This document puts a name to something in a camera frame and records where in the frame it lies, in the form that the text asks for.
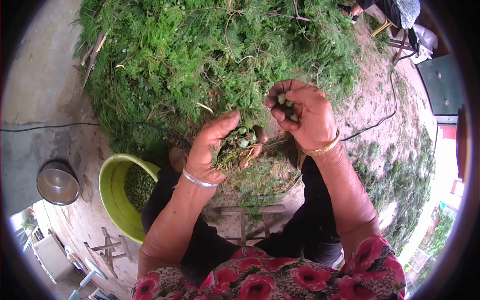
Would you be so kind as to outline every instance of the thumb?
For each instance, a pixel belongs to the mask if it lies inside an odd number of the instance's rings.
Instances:
[[[322,103],[328,102],[325,98],[325,93],[314,86],[288,91],[285,93],[285,97],[288,101],[304,106],[310,110],[320,108]]]
[[[218,119],[207,123],[202,131],[208,136],[208,139],[224,138],[230,131],[234,130],[240,121],[240,112],[231,111],[220,116]]]

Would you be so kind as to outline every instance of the forearm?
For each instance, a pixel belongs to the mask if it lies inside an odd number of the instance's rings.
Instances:
[[[216,188],[202,188],[181,176],[172,198],[148,231],[139,251],[138,277],[165,267],[180,267],[193,226]]]
[[[337,233],[348,257],[362,240],[380,234],[376,212],[341,143],[313,159],[332,198]]]

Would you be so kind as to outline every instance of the green plastic bucket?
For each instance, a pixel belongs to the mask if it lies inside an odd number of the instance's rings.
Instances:
[[[114,154],[106,159],[100,171],[100,197],[108,216],[126,236],[142,244],[145,233],[139,212],[128,202],[123,189],[125,175],[132,164],[141,166],[157,182],[160,168],[130,154]]]

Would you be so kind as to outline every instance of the gold bangle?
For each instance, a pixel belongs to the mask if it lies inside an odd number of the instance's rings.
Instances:
[[[325,154],[328,151],[332,150],[332,148],[335,147],[335,145],[338,143],[339,140],[340,140],[340,130],[337,129],[335,139],[333,141],[331,141],[327,146],[322,147],[318,150],[313,150],[313,151],[303,150],[303,152],[306,155],[309,155],[309,156],[322,155],[322,154]]]

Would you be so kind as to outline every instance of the bracelet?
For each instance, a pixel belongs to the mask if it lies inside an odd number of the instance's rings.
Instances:
[[[203,181],[195,178],[192,174],[190,174],[185,169],[185,167],[183,167],[182,173],[183,173],[183,175],[185,176],[186,179],[190,180],[191,182],[195,183],[198,186],[201,186],[201,187],[204,187],[204,188],[214,188],[218,185],[218,183],[217,184],[206,183],[206,182],[203,182]]]
[[[328,151],[332,150],[332,148],[335,147],[335,145],[338,143],[339,140],[340,140],[340,130],[337,129],[335,139],[333,141],[331,141],[327,146],[322,147],[318,150],[313,150],[313,151],[303,150],[303,152],[306,155],[309,155],[309,156],[322,155],[322,154],[325,154]]]

